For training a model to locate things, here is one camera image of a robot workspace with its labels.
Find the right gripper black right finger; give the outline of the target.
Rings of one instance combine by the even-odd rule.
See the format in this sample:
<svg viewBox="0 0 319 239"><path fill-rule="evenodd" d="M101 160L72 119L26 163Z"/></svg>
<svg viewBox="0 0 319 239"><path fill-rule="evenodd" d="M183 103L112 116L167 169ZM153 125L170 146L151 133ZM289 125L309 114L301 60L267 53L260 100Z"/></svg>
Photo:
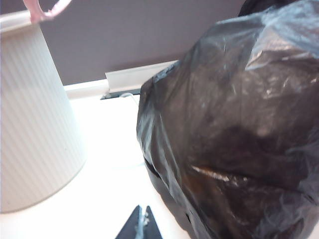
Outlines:
<svg viewBox="0 0 319 239"><path fill-rule="evenodd" d="M144 215L143 233L144 239L162 239L150 206L147 206Z"/></svg>

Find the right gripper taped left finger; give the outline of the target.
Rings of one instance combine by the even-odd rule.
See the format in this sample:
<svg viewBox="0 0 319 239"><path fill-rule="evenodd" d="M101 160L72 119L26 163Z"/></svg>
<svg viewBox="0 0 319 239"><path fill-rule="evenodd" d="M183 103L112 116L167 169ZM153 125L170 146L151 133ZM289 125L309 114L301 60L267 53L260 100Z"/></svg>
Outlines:
<svg viewBox="0 0 319 239"><path fill-rule="evenodd" d="M115 239L135 239L138 233L139 219L141 215L142 208L140 205L137 205Z"/></svg>

